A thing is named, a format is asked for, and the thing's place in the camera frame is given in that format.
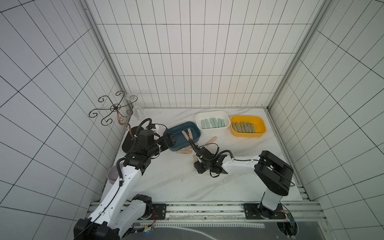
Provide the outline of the dark teal storage box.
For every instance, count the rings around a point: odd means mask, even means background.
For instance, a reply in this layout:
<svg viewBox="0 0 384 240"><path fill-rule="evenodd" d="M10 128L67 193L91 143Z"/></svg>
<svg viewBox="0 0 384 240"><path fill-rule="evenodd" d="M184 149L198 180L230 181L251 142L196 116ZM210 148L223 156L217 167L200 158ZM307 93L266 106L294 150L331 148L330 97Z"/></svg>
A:
<svg viewBox="0 0 384 240"><path fill-rule="evenodd" d="M182 150L190 146L190 143L185 139L185 137L182 134L182 131L185 131L188 134L188 128L192 130L193 142L197 143L199 141L201 137L201 131L194 122L188 121L188 122L176 125L168 130L169 133L177 135L176 144L172 148L170 148L171 151L176 152L178 150Z"/></svg>

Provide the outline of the white storage box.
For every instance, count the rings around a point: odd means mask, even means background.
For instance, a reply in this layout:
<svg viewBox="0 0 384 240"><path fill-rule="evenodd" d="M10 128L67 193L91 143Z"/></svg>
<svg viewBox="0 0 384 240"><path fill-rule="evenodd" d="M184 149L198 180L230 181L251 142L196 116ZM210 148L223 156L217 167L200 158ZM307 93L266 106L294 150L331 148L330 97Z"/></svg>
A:
<svg viewBox="0 0 384 240"><path fill-rule="evenodd" d="M210 118L216 118L218 121L218 118L225 120L225 127L221 128L212 128L210 124L210 129L202 129L201 127L201 120L208 119L210 121ZM195 117L196 124L198 128L203 132L218 132L218 131L225 131L228 129L228 127L231 125L231 121L229 119L229 116L224 111L211 111L211 112L204 112L204 113L198 113Z"/></svg>

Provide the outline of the mint knife pair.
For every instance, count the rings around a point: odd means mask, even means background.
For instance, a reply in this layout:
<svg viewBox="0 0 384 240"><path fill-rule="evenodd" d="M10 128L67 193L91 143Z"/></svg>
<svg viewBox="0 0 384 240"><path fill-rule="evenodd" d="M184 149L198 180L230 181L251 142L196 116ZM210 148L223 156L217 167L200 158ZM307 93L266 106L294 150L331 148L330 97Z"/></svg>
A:
<svg viewBox="0 0 384 240"><path fill-rule="evenodd" d="M206 129L210 129L210 122L208 119L204 119L204 122L205 122L205 125L206 125Z"/></svg>

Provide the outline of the mint knife vertical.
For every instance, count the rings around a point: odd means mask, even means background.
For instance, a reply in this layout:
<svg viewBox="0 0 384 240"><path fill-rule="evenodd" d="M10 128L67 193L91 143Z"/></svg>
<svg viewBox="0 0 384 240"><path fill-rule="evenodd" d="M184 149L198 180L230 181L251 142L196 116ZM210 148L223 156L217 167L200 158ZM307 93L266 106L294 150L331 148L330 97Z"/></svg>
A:
<svg viewBox="0 0 384 240"><path fill-rule="evenodd" d="M211 124L211 127L212 127L212 128L215 128L215 123L214 123L213 118L210 118L210 124Z"/></svg>

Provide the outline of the olive knife pair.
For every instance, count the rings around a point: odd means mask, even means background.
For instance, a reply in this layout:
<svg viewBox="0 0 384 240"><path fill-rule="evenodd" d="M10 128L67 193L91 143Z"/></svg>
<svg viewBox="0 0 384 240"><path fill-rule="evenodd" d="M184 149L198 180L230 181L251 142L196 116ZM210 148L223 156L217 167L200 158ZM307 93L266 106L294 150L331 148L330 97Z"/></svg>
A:
<svg viewBox="0 0 384 240"><path fill-rule="evenodd" d="M252 128L251 128L251 124L249 122L247 122L247 127L249 129L249 133L253 133Z"/></svg>

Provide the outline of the yellow storage box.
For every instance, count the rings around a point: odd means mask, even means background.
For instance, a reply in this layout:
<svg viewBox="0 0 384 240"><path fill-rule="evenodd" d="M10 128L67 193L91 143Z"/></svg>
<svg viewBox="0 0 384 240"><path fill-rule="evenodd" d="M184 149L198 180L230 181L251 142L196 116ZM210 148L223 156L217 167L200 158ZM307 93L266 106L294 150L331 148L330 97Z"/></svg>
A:
<svg viewBox="0 0 384 240"><path fill-rule="evenodd" d="M267 128L265 125L265 122L262 118L257 117L257 116L233 116L231 117L231 132L232 135L235 137L245 137L245 138L260 138L262 135L264 135L267 132ZM232 122L249 122L253 123L255 126L256 133L239 133L239 132L234 132L232 129Z"/></svg>

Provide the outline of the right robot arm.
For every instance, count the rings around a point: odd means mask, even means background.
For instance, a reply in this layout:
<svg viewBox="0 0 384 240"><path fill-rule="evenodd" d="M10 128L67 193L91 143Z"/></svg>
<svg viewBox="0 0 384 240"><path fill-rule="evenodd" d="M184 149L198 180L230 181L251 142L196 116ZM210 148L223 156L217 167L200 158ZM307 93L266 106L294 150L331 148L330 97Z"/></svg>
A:
<svg viewBox="0 0 384 240"><path fill-rule="evenodd" d="M208 171L212 178L228 174L254 174L266 186L259 204L260 212L272 213L279 210L281 199L289 195L293 182L293 168L269 151L262 151L254 157L233 156L230 150L215 154L205 147L195 150L197 162L195 169L199 174Z"/></svg>

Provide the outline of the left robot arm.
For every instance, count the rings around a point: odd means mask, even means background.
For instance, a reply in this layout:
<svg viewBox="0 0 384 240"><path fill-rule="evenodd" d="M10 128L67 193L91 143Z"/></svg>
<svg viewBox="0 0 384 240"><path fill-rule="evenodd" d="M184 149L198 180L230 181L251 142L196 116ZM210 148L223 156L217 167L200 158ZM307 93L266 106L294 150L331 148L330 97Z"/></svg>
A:
<svg viewBox="0 0 384 240"><path fill-rule="evenodd" d="M175 145L175 136L165 131L162 136L152 130L136 133L128 153L117 161L119 178L104 200L87 219L80 219L74 227L76 240L120 240L140 218L152 214L152 199L136 195L129 206L123 206L136 182L143 176L151 161Z"/></svg>

